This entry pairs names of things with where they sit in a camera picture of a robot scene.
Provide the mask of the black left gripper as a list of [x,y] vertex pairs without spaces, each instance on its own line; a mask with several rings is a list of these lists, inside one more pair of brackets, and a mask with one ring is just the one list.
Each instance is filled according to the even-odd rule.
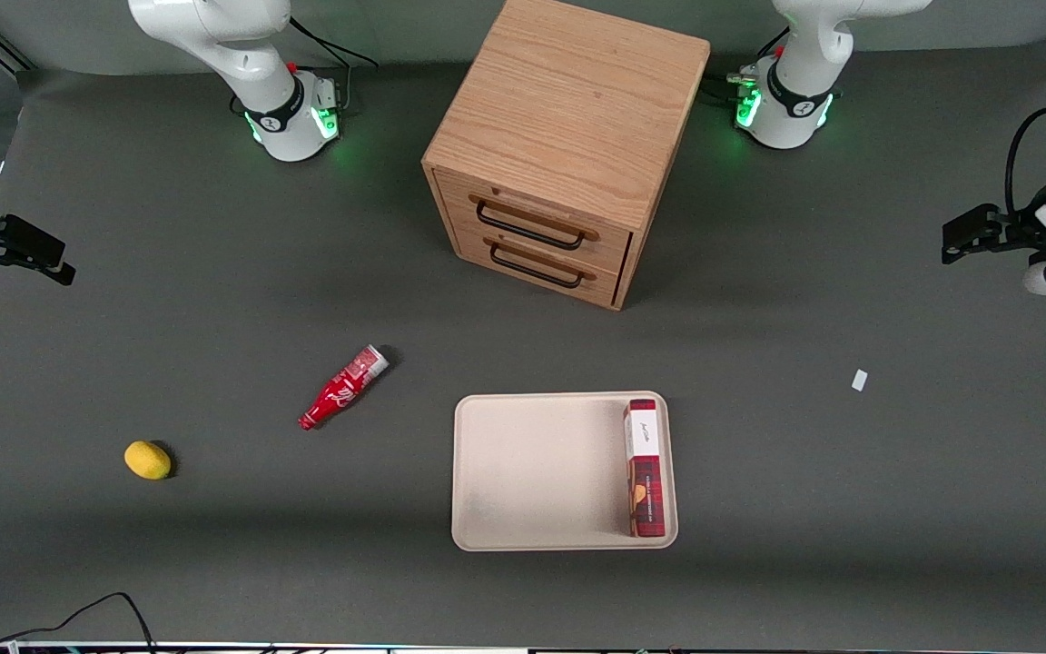
[[1046,227],[1038,218],[1046,204],[1046,185],[1034,191],[1026,206],[1014,207],[1013,173],[1004,175],[1006,207],[1005,241],[1002,213],[996,204],[977,204],[942,225],[941,262],[955,264],[976,253],[998,253],[1008,244],[1011,249],[1033,249],[1029,263],[1046,262]]

